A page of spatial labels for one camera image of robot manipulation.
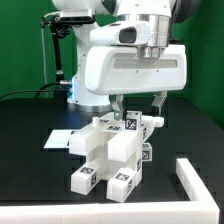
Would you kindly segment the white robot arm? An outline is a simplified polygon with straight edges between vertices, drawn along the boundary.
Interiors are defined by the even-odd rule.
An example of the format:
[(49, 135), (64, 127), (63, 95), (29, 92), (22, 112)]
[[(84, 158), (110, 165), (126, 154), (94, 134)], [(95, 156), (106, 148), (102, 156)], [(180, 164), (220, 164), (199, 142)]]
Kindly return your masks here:
[(76, 75), (70, 105), (112, 109), (122, 117), (125, 94), (154, 92), (157, 111), (169, 91), (186, 84), (185, 46), (171, 37), (200, 0), (52, 0), (56, 23), (76, 35)]

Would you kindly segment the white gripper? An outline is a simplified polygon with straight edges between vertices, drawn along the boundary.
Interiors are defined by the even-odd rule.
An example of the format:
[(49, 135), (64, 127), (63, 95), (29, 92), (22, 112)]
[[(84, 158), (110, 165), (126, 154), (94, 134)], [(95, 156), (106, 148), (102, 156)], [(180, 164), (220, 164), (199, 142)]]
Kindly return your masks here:
[(184, 45), (169, 45), (159, 58), (137, 57), (135, 47), (95, 46), (88, 53), (85, 86), (96, 95), (110, 95), (114, 119), (123, 119), (123, 96), (156, 92), (152, 111), (160, 115), (166, 91), (182, 90), (187, 79)]

